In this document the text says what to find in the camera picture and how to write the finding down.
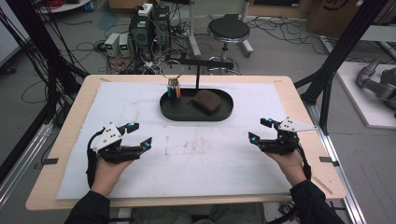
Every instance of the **black stool seat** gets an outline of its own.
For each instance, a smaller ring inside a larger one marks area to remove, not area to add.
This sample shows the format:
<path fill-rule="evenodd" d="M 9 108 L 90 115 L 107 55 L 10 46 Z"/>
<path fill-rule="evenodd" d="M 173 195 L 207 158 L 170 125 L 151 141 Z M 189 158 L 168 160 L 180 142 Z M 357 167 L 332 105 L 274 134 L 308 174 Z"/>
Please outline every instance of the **black stool seat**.
<path fill-rule="evenodd" d="M 209 23 L 207 31 L 213 38 L 230 43 L 242 42 L 248 38 L 250 28 L 246 23 L 227 17 Z"/>

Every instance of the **power supply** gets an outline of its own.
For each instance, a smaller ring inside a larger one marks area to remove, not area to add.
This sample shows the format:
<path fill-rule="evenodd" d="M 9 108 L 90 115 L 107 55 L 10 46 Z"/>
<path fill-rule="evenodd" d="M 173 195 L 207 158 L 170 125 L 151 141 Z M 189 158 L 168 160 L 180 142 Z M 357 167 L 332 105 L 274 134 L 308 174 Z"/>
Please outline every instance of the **power supply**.
<path fill-rule="evenodd" d="M 120 34 L 111 34 L 105 42 L 105 47 L 109 57 L 117 57 L 120 53 Z"/>
<path fill-rule="evenodd" d="M 132 50 L 129 34 L 120 34 L 120 54 L 122 57 L 130 57 Z"/>

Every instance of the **black sleeve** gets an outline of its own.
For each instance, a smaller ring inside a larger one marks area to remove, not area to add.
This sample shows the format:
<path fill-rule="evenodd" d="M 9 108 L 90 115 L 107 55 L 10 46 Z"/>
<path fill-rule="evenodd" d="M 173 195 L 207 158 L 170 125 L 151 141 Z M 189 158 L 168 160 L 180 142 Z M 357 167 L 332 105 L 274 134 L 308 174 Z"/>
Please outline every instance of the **black sleeve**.
<path fill-rule="evenodd" d="M 89 191 L 73 207 L 65 224 L 108 223 L 110 200 L 94 191 Z"/>
<path fill-rule="evenodd" d="M 311 181 L 305 180 L 291 190 L 302 223 L 344 223 L 334 210 L 325 202 L 326 196 Z"/>

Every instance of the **cardboard box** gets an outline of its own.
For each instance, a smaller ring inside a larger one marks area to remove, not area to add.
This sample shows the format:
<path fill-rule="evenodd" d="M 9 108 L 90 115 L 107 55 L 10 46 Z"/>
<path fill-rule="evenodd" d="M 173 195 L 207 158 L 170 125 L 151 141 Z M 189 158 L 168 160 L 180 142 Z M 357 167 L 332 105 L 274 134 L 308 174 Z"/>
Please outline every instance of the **cardboard box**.
<path fill-rule="evenodd" d="M 314 5 L 314 0 L 300 0 L 298 4 L 298 8 L 302 12 L 310 12 L 312 9 L 312 6 Z"/>
<path fill-rule="evenodd" d="M 145 3 L 152 3 L 150 0 L 108 0 L 108 5 L 110 8 L 115 9 L 132 9 L 134 7 L 143 6 Z"/>
<path fill-rule="evenodd" d="M 306 20 L 309 33 L 340 37 L 359 10 L 358 0 L 315 0 Z"/>
<path fill-rule="evenodd" d="M 248 8 L 247 14 L 249 16 L 285 17 L 301 19 L 306 18 L 308 12 L 303 12 L 298 7 L 255 5 L 252 2 L 252 4 L 250 4 L 250 7 Z"/>

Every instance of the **electronic equipment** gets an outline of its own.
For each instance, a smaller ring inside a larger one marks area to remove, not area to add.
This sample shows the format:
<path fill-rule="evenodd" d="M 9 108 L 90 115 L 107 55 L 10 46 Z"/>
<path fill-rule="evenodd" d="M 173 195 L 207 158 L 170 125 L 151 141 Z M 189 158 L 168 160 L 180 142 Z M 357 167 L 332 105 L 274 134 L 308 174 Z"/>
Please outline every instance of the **electronic equipment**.
<path fill-rule="evenodd" d="M 154 33 L 150 18 L 134 14 L 129 26 L 129 32 L 136 59 L 143 62 L 151 62 L 153 59 L 151 47 Z"/>
<path fill-rule="evenodd" d="M 120 54 L 122 57 L 130 57 L 132 50 L 129 34 L 120 34 Z"/>
<path fill-rule="evenodd" d="M 170 48 L 170 21 L 169 21 L 169 6 L 157 6 L 154 8 L 152 20 L 155 26 L 155 35 L 158 49 Z"/>
<path fill-rule="evenodd" d="M 107 55 L 117 57 L 120 53 L 120 34 L 111 34 L 105 42 Z"/>
<path fill-rule="evenodd" d="M 150 3 L 143 4 L 143 9 L 140 9 L 137 12 L 137 15 L 150 17 L 151 16 L 152 7 L 153 7 L 153 5 L 150 4 Z"/>

